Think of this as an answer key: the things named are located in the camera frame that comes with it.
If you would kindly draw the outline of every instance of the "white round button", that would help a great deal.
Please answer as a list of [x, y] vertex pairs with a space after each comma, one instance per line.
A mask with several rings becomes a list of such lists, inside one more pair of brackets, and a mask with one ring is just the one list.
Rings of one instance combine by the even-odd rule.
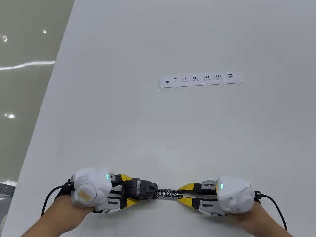
[[81, 184], [76, 189], [76, 193], [82, 202], [92, 202], [97, 197], [97, 190], [93, 184]]
[[242, 195], [238, 198], [237, 209], [239, 212], [248, 212], [252, 209], [255, 200], [250, 195]]

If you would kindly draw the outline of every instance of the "white device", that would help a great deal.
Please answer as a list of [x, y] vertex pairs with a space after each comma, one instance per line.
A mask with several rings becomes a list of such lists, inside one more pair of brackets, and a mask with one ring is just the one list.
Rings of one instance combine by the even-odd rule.
[[254, 205], [255, 192], [249, 182], [239, 177], [219, 176], [217, 199], [226, 213], [246, 213]]
[[84, 168], [70, 179], [74, 183], [71, 191], [72, 204], [76, 207], [94, 207], [96, 211], [104, 209], [111, 191], [111, 177], [107, 169]]

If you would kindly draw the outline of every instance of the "electrical outlet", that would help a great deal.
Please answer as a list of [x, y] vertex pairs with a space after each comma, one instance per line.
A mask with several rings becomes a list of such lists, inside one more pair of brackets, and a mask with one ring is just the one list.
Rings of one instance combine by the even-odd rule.
[[213, 72], [197, 74], [165, 75], [160, 78], [161, 88], [197, 86], [197, 85], [220, 85], [243, 83], [242, 72]]

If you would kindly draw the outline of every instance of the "white table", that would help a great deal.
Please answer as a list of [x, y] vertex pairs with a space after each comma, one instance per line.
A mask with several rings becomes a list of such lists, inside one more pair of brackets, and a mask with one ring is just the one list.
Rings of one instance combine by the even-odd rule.
[[[295, 236], [313, 236], [315, 10], [314, 0], [76, 0], [3, 236], [20, 236], [49, 190], [86, 166], [166, 188], [241, 176], [276, 199]], [[235, 70], [243, 84], [158, 87], [165, 74]], [[65, 236], [161, 235], [246, 234], [157, 200], [91, 215]]]

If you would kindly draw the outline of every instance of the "hand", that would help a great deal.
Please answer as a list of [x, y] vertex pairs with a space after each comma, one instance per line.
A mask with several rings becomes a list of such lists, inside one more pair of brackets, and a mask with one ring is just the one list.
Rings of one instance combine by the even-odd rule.
[[72, 205], [70, 196], [60, 196], [22, 237], [57, 237], [77, 227], [93, 208]]
[[274, 221], [263, 207], [255, 202], [252, 211], [243, 215], [228, 215], [230, 218], [256, 237], [291, 237], [283, 227]]

